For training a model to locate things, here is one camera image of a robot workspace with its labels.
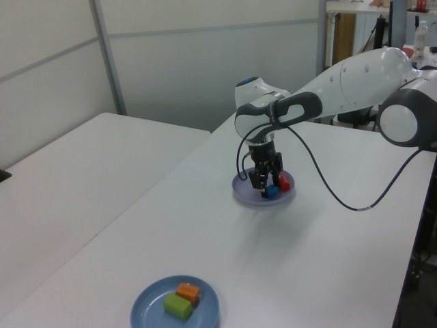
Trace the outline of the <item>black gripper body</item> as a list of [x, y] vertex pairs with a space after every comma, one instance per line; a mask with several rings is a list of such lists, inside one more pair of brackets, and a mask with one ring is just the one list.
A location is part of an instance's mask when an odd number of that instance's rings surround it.
[[255, 167], [274, 165], [277, 154], [274, 141], [249, 146], [249, 152]]

